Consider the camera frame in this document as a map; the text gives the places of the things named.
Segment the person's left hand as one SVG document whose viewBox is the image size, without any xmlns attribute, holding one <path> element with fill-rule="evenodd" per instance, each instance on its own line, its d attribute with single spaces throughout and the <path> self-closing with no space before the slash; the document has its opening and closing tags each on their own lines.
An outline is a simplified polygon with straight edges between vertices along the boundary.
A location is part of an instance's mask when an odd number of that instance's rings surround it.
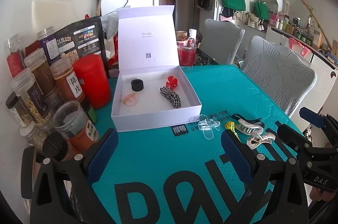
<svg viewBox="0 0 338 224">
<path fill-rule="evenodd" d="M 313 187 L 311 189 L 309 197 L 313 201 L 325 201 L 325 202 L 329 202 L 329 201 L 331 201 L 334 198 L 335 195 L 336 195 L 336 193 L 330 193 L 330 192 L 321 190 L 319 188 Z"/>
</svg>

